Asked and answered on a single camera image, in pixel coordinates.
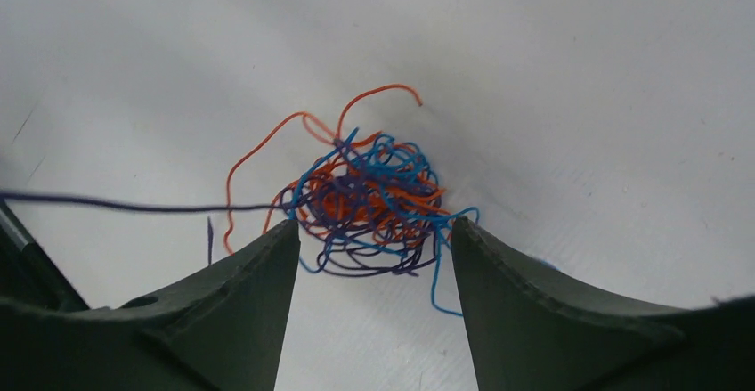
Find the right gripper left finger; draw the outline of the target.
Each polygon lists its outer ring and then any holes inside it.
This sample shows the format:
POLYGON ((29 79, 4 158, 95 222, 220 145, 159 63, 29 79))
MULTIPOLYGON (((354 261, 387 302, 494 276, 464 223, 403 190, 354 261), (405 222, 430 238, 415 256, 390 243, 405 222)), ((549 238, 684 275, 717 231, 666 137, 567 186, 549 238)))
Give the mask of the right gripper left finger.
POLYGON ((4 390, 272 390, 300 239, 285 220, 119 308, 1 301, 4 390))

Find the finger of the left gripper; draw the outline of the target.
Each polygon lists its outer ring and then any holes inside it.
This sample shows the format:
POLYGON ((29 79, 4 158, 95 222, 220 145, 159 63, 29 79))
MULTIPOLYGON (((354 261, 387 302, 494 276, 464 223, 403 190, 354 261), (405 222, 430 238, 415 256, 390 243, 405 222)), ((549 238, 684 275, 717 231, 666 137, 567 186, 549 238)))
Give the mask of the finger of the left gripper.
POLYGON ((47 310, 89 309, 5 202, 1 203, 1 295, 47 310))

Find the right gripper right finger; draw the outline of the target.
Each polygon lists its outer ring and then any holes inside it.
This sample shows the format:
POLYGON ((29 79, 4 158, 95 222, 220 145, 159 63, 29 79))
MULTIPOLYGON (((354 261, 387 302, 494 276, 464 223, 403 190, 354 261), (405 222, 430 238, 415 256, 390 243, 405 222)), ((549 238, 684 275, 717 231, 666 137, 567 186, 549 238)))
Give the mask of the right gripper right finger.
POLYGON ((754 299, 686 310, 624 297, 466 218, 451 251, 482 390, 751 390, 754 299))

